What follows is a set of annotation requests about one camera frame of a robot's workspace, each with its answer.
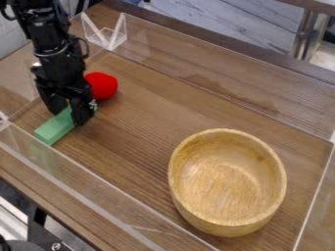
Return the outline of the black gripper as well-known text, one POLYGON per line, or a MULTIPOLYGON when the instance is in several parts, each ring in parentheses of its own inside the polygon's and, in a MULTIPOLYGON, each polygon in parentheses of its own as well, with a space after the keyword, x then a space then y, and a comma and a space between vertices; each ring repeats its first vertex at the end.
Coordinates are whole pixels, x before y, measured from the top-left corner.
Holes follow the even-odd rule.
POLYGON ((33 50, 38 65, 30 67, 34 85, 48 111, 57 115, 69 100, 74 126, 82 126, 97 109, 92 88, 84 78, 86 54, 80 48, 33 50))

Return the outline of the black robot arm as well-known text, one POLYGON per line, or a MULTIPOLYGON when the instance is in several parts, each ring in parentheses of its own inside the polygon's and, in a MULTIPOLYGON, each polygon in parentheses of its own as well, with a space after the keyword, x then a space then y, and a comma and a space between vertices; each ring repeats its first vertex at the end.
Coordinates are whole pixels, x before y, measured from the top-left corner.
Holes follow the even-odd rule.
POLYGON ((53 115, 70 108, 74 126, 94 115, 94 97, 84 77, 82 38, 69 33, 68 14, 58 0, 0 0, 0 15, 16 21, 33 44, 38 64, 30 67, 41 101, 53 115))

